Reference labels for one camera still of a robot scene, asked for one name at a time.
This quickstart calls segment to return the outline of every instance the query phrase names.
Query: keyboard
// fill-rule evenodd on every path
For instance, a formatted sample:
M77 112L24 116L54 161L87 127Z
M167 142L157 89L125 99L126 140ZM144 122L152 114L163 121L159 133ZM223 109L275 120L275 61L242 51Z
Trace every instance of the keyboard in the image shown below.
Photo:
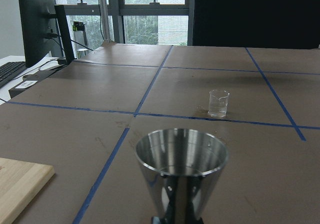
M0 66L0 87L10 82L18 74L26 70L26 62L8 62Z

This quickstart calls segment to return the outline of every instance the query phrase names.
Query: black device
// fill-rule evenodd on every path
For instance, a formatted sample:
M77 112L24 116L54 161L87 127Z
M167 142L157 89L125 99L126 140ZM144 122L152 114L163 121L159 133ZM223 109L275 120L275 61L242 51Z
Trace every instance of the black device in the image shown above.
M21 83L13 87L9 90L9 95L11 98L16 97L18 94L24 92L28 88L32 87L36 83L44 80L45 78L49 77L50 75L54 74L56 70L40 70L37 73L30 75L23 79Z
M51 34L58 31L55 4L55 0L19 0L27 68L38 63L54 48L61 56L60 47L51 39Z

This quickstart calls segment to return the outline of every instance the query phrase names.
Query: cable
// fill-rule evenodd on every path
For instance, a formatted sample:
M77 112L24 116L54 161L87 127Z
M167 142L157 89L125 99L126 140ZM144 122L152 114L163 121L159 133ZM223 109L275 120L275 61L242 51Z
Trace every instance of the cable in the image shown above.
M79 44L79 45L81 45L82 47L84 47L84 48L87 48L87 49L89 49L89 50L91 50L91 51L93 51L93 49L91 49L91 48L89 48L89 47L86 47L86 46L84 46L83 44L81 44L81 43L78 43L77 41L74 41L74 40L72 40L72 39L70 39L72 42L74 42L74 43L77 43L77 44Z
M50 39L52 39L54 42L56 42L60 46L60 48L65 52L65 50L62 47L62 45L60 43L58 43L58 41L56 41L54 38L50 38Z
M98 0L98 5L99 5L99 13L100 13L100 33L102 36L102 39L104 40L104 34L102 33L102 18L101 18L101 9L100 9L100 0Z
M41 68L41 67L43 67L44 65L46 65L47 63L50 63L50 62L55 61L55 60L57 61L57 59L56 59L56 58L50 59L49 61L45 62L45 63L44 63L44 64L42 64L41 66L37 67L37 68L38 68L38 70L40 70L40 68ZM34 68L34 69L32 69L32 70L28 71L27 73L30 73L30 72L32 72L32 71L34 71L34 70L36 70L37 68ZM25 76L27 73L24 73L24 74L20 75L20 76L19 76L19 77L17 77L17 78L13 78L13 79L11 79L10 81L13 81L13 80L16 80L16 79L18 79L18 78L21 78L22 76Z
M87 49L89 49L89 50L93 51L93 49L90 49L90 48L88 48L88 47L86 47L86 46L82 45L81 43L78 43L77 41L74 41L74 40L72 40L72 39L71 39L71 41L72 41L72 42L74 42L74 43L77 43L77 44L81 45L82 47L85 47L85 48L87 48Z

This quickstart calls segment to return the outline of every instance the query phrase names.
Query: window handle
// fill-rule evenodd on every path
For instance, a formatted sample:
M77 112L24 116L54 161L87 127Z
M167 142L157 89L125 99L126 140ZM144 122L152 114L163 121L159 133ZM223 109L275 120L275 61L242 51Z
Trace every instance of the window handle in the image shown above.
M157 0L153 0L153 2L150 2L149 4L160 4L160 3L157 2Z
M83 0L80 0L80 3L78 2L77 5L87 5L87 3L84 3Z

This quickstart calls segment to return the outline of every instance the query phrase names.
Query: blue tape line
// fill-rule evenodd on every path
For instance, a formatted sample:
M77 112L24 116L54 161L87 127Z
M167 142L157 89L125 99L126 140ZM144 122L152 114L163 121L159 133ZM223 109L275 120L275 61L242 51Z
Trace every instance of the blue tape line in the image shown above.
M209 118L209 117L203 118L203 117L167 115L167 114L158 114L158 113L135 113L135 112L116 111L116 110L93 110L93 109L89 109L89 108L76 108L76 107L66 107L66 106L21 103L21 102L12 102L12 101L8 101L8 103L17 104L17 105L26 105L26 106L46 107L46 108L59 108L59 109L69 109L69 110L71 109L71 110L80 110L80 111L89 111L89 112L121 113L121 114L129 114L129 115L142 115L142 116L180 118L180 119L194 119L194 120L206 120L206 121L225 121L225 122L233 122L233 123L248 123L248 124L256 124L256 125L275 126L275 127L290 127L290 128L294 127L293 125L290 125L290 124L264 123L264 122L243 121L243 120L218 119L218 118ZM311 126L297 126L297 127L303 128L303 129L320 130L320 127L311 127Z
M299 128L304 128L304 129L315 129L315 130L320 130L320 127L311 127L311 126L298 126Z
M133 65L133 64L111 64L111 63L95 63L89 61L76 61L77 63L86 63L86 64L94 64L94 65L104 65L104 66L124 66L124 67L148 67L148 68L158 68L159 66L151 66L151 65Z
M281 71L264 71L264 73L284 73L284 74L320 75L320 73L281 72Z
M108 63L94 63L89 61L80 61L78 63L87 63L95 65L106 65L106 66L124 66L124 67L149 67L158 68L159 66L151 65L132 65L132 64L108 64ZM220 71L235 71L235 72L259 72L256 70L244 70L244 69L224 69L224 68L192 68L192 67L162 67L162 68L173 68L173 69L192 69L192 70L220 70ZM303 72L283 72L283 71L264 71L264 73L284 73L284 74L302 74L302 75L320 75L320 73L303 73Z
M247 53L249 54L250 58L252 59L253 63L255 64L256 68L259 70L261 76L263 77L264 81L266 82L266 84L268 85L269 89L271 90L272 94L274 95L274 97L276 98L276 100L278 101L279 105L281 106L282 110L284 111L284 113L286 114L286 116L288 117L288 119L290 120L293 128L295 129L295 131L297 132L297 134L299 135L299 137L301 138L302 141L306 141L306 138L304 137L304 135L302 134L301 130L298 128L298 126L296 125L295 121L293 120L292 116L290 115L290 113L288 112L288 110L286 109L286 107L284 106L284 104L282 103L282 101L280 100L279 96L277 95L276 91L274 90L274 88L272 87L272 85L270 84L269 80L267 79L267 77L265 76L264 72L261 70L261 68L259 67L258 63L255 61L254 57L251 55L251 53L249 52L249 50L246 48Z
M139 103L138 107L136 108L136 110L135 110L135 112L134 112L134 116L136 116L136 115L139 113L139 111L140 111L140 109L141 109L141 107L142 107L142 105L143 105L144 101L146 100L146 98L147 98L147 96L148 96L148 94L149 94L149 92L150 92L150 90L151 90L152 86L154 85L154 83L155 83L155 81L156 81L156 78L158 77L158 75L159 75L159 73L160 73L160 71L161 71L162 67L164 66L164 63L166 62L166 60L167 60L168 56L170 55L172 48L173 48L173 46L171 46L171 47L170 47L170 49L169 49L168 53L167 53L167 54L166 54L166 56L164 57L164 59L163 59L163 61L162 61L161 65L160 65L160 67L159 67L158 71L157 71L157 72L156 72L156 74L154 75L153 80L151 81L151 83L150 83L150 85L149 85L148 89L146 90L146 92L145 92L144 96L142 97L142 100L140 101L140 103Z
M90 109L90 108L77 108L77 107L55 106L55 105L35 104L35 103L21 103L21 102L12 102L12 101L8 101L7 103L18 104L18 105L26 105L26 106L34 106L34 107L43 107L43 108L58 108L58 109L89 111L89 112L134 114L134 112L117 111L117 110L95 110L95 109Z
M264 125L264 126L286 127L286 128L292 128L293 127L290 124L264 123L264 122L254 122L254 121L230 120L230 119L222 119L222 118L201 118L201 117L167 115L167 114L158 114L158 113L139 113L139 115L142 115L142 116L154 116L154 117L164 117L164 118L205 120L205 121L224 121L224 122L232 122L232 123L248 123L248 124Z
M225 69L225 68L190 68L190 67L163 67L173 69L192 69L192 70L217 70L217 71L236 71L236 72L253 72L258 73L256 70L242 70L242 69Z
M129 131L129 128L125 128L125 130L123 131L123 133L120 136L116 146L114 147L112 153L110 154L107 162L105 163L103 169L101 170L97 180L95 181L94 185L91 187L89 194L87 195L84 203L82 204L82 206L81 206L81 208L80 208L78 214L76 215L76 217L75 217L75 219L74 219L72 224L79 224L81 219L85 215L85 213L87 211L87 208L90 205L91 200L93 199L98 187L100 186L104 176L106 175L106 173L107 173L112 161L114 160L114 158L115 158L115 156L116 156L116 154L117 154L122 142L124 141L128 131Z

